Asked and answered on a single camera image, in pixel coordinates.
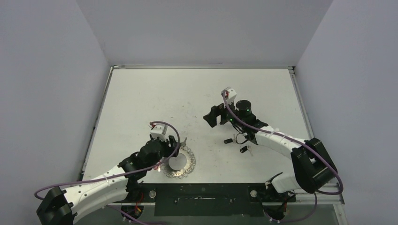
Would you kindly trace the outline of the metal key organizer disc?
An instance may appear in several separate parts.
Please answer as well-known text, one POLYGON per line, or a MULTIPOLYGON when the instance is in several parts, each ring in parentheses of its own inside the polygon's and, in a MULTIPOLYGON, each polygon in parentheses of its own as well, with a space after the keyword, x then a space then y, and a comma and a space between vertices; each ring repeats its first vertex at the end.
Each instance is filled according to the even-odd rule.
POLYGON ((194 171, 196 158, 191 148, 183 146, 177 157, 172 157, 168 162, 161 165, 160 170, 168 178, 182 179, 194 171))

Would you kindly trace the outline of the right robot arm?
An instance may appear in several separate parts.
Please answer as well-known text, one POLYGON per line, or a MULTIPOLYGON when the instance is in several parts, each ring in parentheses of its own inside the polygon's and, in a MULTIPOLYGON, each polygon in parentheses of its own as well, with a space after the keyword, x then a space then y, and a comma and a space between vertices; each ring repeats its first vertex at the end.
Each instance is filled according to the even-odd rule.
POLYGON ((274 150, 292 162, 293 173, 280 172, 266 181, 265 194, 271 201, 279 200, 285 192, 302 189, 331 195, 321 188, 338 174, 330 155, 321 140, 295 138, 278 131, 258 119, 251 109, 251 102, 240 100, 237 104, 214 105, 203 119, 215 127, 229 122, 247 141, 274 150))

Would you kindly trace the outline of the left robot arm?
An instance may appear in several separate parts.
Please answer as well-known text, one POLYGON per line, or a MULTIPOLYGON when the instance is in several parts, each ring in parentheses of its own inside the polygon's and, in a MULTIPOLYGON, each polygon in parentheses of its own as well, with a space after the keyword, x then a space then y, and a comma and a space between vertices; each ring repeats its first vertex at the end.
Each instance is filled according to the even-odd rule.
POLYGON ((181 144, 170 135, 151 138, 107 172, 92 180, 52 185, 36 210, 43 225, 73 225, 86 215, 118 201, 136 201, 140 196, 139 180, 147 172, 171 157, 181 144))

